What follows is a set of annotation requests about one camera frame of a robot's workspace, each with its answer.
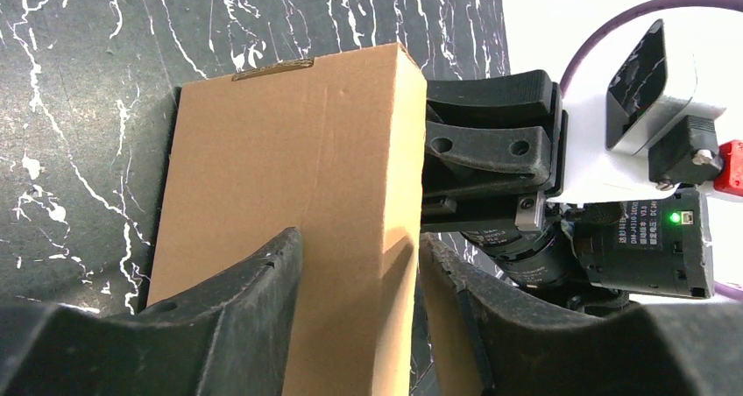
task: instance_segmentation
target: white surface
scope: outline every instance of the white surface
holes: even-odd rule
[[[503,0],[511,72],[544,69],[559,81],[570,58],[604,22],[648,0]],[[566,108],[604,94],[611,76],[652,22],[663,17],[698,29],[715,69],[717,88],[731,91],[728,111],[717,121],[722,144],[743,139],[743,13],[712,9],[660,11],[620,27],[597,46],[577,72],[566,96]],[[743,283],[740,235],[743,204],[710,201],[716,279]],[[665,301],[656,298],[648,302]]]

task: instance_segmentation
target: wire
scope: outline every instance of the wire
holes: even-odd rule
[[[601,25],[601,27],[598,28],[582,46],[580,46],[576,55],[570,60],[570,63],[563,74],[563,78],[560,80],[560,89],[563,91],[563,96],[568,92],[568,87],[570,86],[570,82],[573,80],[573,76],[576,74],[578,67],[588,53],[590,53],[591,50],[593,50],[593,48],[612,31],[649,13],[678,8],[715,8],[743,12],[743,0],[651,0],[644,4],[638,4],[637,6],[620,13],[616,17],[610,19],[609,22]],[[743,289],[738,287],[730,286],[721,282],[715,282],[715,292],[719,295],[730,298],[731,300],[743,301]]]

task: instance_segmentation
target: red connector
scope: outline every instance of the red connector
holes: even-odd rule
[[[725,161],[725,169],[714,181],[715,190],[743,196],[743,141],[721,145],[719,155]]]

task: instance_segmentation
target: dark marble countertop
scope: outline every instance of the dark marble countertop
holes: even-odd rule
[[[0,0],[0,301],[138,311],[175,89],[393,41],[429,79],[509,70],[500,0]]]

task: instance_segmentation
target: round hole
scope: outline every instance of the round hole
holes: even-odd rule
[[[175,301],[163,301],[160,304],[155,304],[154,306],[149,307],[145,312],[148,314],[166,313],[168,311],[173,311],[176,308],[178,308],[178,304]]]
[[[431,141],[431,147],[434,148],[434,151],[438,153],[449,152],[451,151],[452,146],[454,146],[454,144],[452,144],[451,141],[446,138],[436,138]]]
[[[521,201],[521,208],[522,209],[531,209],[534,206],[534,199],[527,198]]]
[[[527,152],[529,152],[529,143],[526,140],[520,140],[511,144],[511,153],[513,155],[520,157],[521,155],[526,155]]]

